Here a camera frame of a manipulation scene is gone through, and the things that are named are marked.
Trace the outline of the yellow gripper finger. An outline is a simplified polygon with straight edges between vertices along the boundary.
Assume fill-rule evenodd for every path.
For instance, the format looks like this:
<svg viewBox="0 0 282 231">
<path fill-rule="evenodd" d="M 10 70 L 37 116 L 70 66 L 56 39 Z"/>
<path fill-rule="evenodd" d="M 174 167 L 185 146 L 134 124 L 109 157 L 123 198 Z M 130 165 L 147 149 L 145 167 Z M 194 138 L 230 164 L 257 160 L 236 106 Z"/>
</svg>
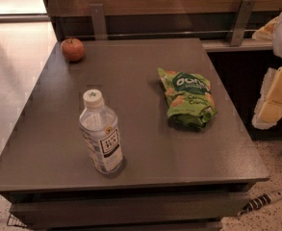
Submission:
<svg viewBox="0 0 282 231">
<path fill-rule="evenodd" d="M 273 32 L 275 29 L 275 24 L 278 20 L 278 16 L 270 20 L 267 24 L 263 27 L 258 29 L 253 35 L 252 38 L 255 40 L 269 40 L 272 41 L 273 39 Z"/>
<path fill-rule="evenodd" d="M 275 126 L 282 118 L 282 66 L 278 69 L 268 69 L 260 94 L 252 125 L 257 129 L 266 130 Z"/>
</svg>

